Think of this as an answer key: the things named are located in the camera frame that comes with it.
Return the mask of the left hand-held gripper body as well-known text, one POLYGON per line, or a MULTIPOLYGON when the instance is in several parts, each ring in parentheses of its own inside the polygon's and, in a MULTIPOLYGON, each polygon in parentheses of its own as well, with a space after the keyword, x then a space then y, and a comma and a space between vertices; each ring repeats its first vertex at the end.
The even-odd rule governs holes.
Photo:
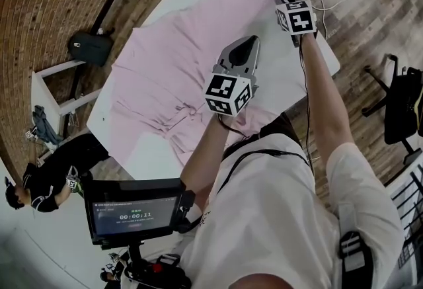
POLYGON ((226 46, 204 87, 210 111, 236 117, 254 97, 260 39, 245 36, 226 46))

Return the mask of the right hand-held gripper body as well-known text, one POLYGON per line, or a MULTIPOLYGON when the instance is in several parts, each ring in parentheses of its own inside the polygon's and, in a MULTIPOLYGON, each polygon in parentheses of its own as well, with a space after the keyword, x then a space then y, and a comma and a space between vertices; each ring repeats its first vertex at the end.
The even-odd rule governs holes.
POLYGON ((310 0, 278 4, 276 14, 279 25, 291 36, 295 48, 299 47, 301 35, 317 34, 317 17, 310 0))

